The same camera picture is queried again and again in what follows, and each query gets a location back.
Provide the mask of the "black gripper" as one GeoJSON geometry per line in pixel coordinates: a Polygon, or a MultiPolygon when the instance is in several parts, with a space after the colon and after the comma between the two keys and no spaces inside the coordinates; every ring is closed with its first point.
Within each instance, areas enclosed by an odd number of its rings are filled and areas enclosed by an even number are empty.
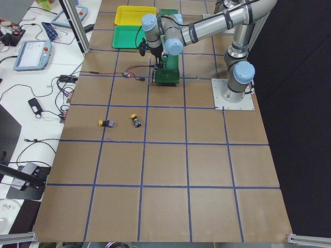
{"type": "Polygon", "coordinates": [[[162,52],[163,52],[163,45],[161,42],[161,38],[158,38],[159,45],[155,48],[152,48],[149,46],[148,40],[145,38],[142,38],[142,41],[140,42],[138,49],[141,56],[145,56],[145,51],[150,51],[156,59],[156,67],[157,68],[165,68],[166,64],[162,60],[162,52]]]}

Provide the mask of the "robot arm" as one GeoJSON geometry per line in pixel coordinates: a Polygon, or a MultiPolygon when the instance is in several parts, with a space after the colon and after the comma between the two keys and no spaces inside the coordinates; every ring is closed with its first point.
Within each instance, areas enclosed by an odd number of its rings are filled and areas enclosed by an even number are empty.
{"type": "Polygon", "coordinates": [[[198,43],[226,30],[235,30],[232,44],[227,48],[224,61],[228,71],[246,61],[250,45],[259,35],[276,1],[217,1],[214,14],[184,24],[179,13],[169,16],[145,14],[141,29],[145,37],[138,49],[141,56],[150,51],[155,59],[152,79],[159,84],[179,82],[178,56],[184,47],[198,43]]]}

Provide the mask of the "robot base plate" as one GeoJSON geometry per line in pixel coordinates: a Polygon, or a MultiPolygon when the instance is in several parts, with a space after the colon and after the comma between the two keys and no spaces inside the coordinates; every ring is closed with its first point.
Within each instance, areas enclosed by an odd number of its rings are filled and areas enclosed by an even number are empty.
{"type": "Polygon", "coordinates": [[[249,86],[236,93],[228,88],[228,79],[212,79],[212,90],[216,110],[254,111],[249,86]]]}

